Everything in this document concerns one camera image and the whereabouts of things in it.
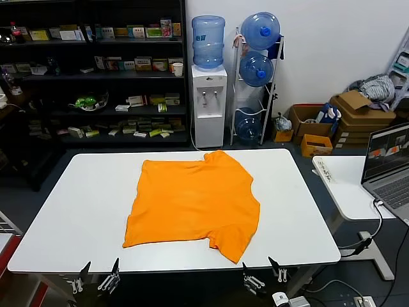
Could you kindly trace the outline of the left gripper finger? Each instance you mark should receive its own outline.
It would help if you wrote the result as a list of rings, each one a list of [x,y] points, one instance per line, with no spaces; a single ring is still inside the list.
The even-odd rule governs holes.
[[[110,275],[108,275],[101,284],[97,287],[98,291],[106,292],[108,294],[112,294],[112,292],[115,290],[115,288],[119,285],[120,283],[120,268],[119,268],[119,258],[116,259]]]
[[[91,266],[91,261],[89,261],[80,271],[79,275],[73,280],[68,281],[72,286],[72,293],[78,294],[84,290],[84,285],[88,278],[89,268]]]

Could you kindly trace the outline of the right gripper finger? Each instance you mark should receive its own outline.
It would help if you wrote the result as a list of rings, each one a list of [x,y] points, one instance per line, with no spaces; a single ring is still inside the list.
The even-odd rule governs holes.
[[[277,277],[277,281],[279,283],[286,283],[287,282],[287,268],[280,266],[270,256],[268,257],[268,260],[272,266],[274,276]]]
[[[257,279],[255,276],[249,274],[249,270],[245,263],[242,263],[243,267],[243,285],[244,287],[255,296],[265,296],[266,287],[265,283]]]

